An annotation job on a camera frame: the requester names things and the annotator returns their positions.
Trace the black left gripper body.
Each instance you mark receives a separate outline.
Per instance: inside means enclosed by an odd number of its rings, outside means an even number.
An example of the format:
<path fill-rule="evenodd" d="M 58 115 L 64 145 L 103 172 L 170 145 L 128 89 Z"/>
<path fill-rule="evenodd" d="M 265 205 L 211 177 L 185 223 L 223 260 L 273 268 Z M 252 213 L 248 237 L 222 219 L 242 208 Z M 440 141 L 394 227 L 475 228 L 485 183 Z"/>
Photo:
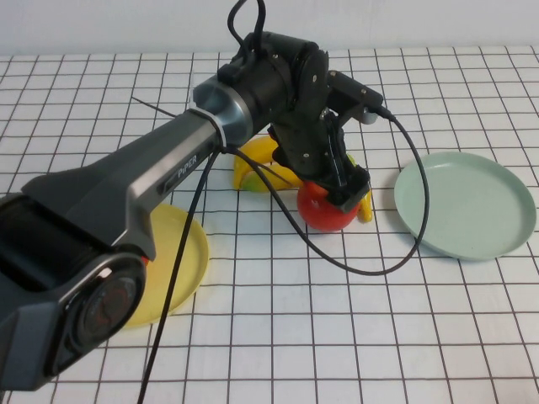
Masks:
<path fill-rule="evenodd" d="M 282 114 L 269 132 L 277 141 L 276 161 L 307 181 L 344 181 L 345 154 L 339 120 L 323 110 L 313 118 L 298 112 Z"/>

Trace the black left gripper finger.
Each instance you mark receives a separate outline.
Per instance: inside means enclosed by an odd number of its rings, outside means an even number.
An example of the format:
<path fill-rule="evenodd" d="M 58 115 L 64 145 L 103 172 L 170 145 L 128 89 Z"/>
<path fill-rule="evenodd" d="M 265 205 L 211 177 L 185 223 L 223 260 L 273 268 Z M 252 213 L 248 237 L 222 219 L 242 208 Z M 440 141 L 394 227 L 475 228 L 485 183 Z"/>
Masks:
<path fill-rule="evenodd" d="M 348 166 L 344 169 L 345 192 L 368 192 L 370 190 L 370 174 L 361 166 Z"/>
<path fill-rule="evenodd" d="M 366 195 L 366 182 L 353 179 L 345 186 L 330 189 L 325 199 L 343 213 L 351 212 Z"/>

